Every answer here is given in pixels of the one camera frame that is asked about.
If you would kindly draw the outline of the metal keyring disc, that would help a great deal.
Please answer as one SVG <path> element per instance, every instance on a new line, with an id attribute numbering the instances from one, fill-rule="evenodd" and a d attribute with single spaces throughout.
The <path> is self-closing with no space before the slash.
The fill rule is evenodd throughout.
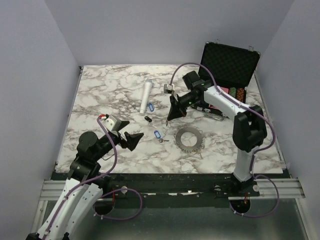
<path id="1" fill-rule="evenodd" d="M 182 127 L 179 128 L 174 135 L 174 143 L 181 151 L 186 152 L 188 146 L 195 144 L 204 145 L 204 135 L 201 130 L 195 127 Z"/>

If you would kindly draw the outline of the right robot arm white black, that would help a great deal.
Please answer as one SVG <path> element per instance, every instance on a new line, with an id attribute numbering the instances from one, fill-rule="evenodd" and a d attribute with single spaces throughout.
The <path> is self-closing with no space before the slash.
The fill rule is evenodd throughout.
<path id="1" fill-rule="evenodd" d="M 167 120 L 187 115 L 187 108 L 201 101 L 216 107 L 233 122 L 232 140 L 237 147 L 235 169 L 232 173 L 230 191 L 241 196 L 253 185 L 252 155 L 267 137 L 262 108 L 244 104 L 225 93 L 211 80 L 203 80 L 195 71 L 183 77 L 188 93 L 179 96 L 174 85 L 165 84 L 163 91 L 170 94 L 170 110 Z"/>

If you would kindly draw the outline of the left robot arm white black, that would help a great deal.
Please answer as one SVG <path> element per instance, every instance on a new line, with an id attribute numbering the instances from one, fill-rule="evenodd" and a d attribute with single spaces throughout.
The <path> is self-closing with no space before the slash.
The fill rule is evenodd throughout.
<path id="1" fill-rule="evenodd" d="M 87 213 L 99 198 L 114 196 L 109 171 L 100 173 L 102 159 L 109 151 L 118 156 L 116 146 L 133 151 L 143 133 L 120 134 L 120 130 L 129 124 L 115 116 L 102 114 L 97 122 L 104 131 L 98 137 L 93 131 L 81 134 L 77 145 L 77 154 L 70 165 L 63 190 L 50 215 L 42 226 L 27 236 L 28 240 L 70 240 Z"/>

